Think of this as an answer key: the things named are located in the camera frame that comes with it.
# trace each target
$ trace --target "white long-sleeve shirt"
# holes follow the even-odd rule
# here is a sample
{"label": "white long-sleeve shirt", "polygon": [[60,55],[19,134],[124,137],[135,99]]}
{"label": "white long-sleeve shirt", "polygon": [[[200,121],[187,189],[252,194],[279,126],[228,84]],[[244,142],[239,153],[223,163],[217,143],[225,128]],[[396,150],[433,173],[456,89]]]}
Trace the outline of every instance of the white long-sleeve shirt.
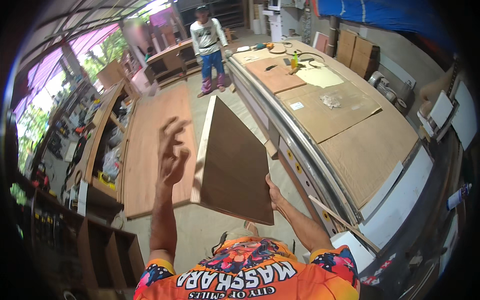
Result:
{"label": "white long-sleeve shirt", "polygon": [[223,33],[220,22],[215,18],[209,18],[205,24],[194,22],[190,25],[192,34],[193,50],[195,55],[209,55],[220,50],[217,38],[220,38],[222,46],[228,45],[227,38]]}

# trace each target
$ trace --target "concrete floor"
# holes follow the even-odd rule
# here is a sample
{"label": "concrete floor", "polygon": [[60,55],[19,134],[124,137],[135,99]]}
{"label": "concrete floor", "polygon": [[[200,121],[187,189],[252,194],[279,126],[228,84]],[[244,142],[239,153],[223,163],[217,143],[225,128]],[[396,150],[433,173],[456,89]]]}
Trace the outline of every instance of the concrete floor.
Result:
{"label": "concrete floor", "polygon": [[[252,31],[243,30],[242,28],[235,30],[237,31],[236,36],[239,38],[237,40],[239,47],[269,41],[269,37],[266,35],[253,35]],[[229,84],[230,80],[227,77],[226,85],[228,86]],[[230,89],[227,88],[223,93],[215,90],[210,95],[198,99],[196,95],[201,91],[201,85],[202,76],[200,73],[188,78],[187,87],[190,94],[192,121],[197,144],[199,144],[200,141],[208,101],[211,95],[218,95],[262,143],[266,141],[266,138],[258,128],[253,117],[246,109],[237,93],[231,93]],[[164,90],[174,87],[175,85],[172,85],[166,87]],[[157,91],[156,95],[161,95],[162,93],[163,90]],[[302,213],[311,217],[280,161],[268,158],[268,165],[272,180],[279,186],[284,197]],[[222,233],[234,228],[241,228],[243,227],[244,222],[239,218],[227,216],[195,204],[176,208],[174,213],[177,220],[178,235],[177,252],[174,263],[175,271],[177,273],[188,271],[205,257],[211,256],[211,248],[218,244]],[[301,258],[301,255],[307,250],[300,243],[290,224],[283,218],[283,216],[281,216],[279,212],[274,213],[275,225],[258,225],[259,234],[261,236],[282,240],[288,244],[290,249],[292,248],[293,240],[295,240],[295,254],[297,257]],[[145,263],[147,262],[149,255],[148,243],[150,237],[150,220],[150,216],[130,220],[125,223],[123,228],[126,231],[137,234]]]}

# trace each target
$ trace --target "blue tarp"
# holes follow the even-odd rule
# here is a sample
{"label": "blue tarp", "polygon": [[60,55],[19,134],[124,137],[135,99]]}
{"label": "blue tarp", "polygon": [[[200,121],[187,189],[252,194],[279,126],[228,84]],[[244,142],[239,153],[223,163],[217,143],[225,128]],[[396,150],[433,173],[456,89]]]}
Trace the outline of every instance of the blue tarp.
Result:
{"label": "blue tarp", "polygon": [[425,0],[313,0],[317,16],[333,15],[392,31],[409,31],[454,51],[440,17]]}

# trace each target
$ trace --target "blue pants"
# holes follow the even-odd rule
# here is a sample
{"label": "blue pants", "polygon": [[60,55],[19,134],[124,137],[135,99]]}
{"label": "blue pants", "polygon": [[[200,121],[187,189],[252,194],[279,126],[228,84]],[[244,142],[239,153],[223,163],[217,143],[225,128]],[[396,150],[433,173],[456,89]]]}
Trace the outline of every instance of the blue pants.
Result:
{"label": "blue pants", "polygon": [[202,65],[202,91],[210,93],[212,90],[212,66],[216,69],[216,85],[223,86],[225,80],[225,71],[223,70],[222,52],[216,51],[209,55],[201,55]]}

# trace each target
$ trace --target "ceiling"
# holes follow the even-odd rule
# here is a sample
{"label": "ceiling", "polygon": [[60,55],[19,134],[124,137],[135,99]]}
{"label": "ceiling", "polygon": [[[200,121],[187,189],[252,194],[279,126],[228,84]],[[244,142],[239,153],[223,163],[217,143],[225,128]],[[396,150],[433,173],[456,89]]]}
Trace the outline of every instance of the ceiling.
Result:
{"label": "ceiling", "polygon": [[25,72],[53,52],[65,38],[73,41],[93,30],[115,24],[144,8],[152,0],[53,0],[45,8],[21,54]]}

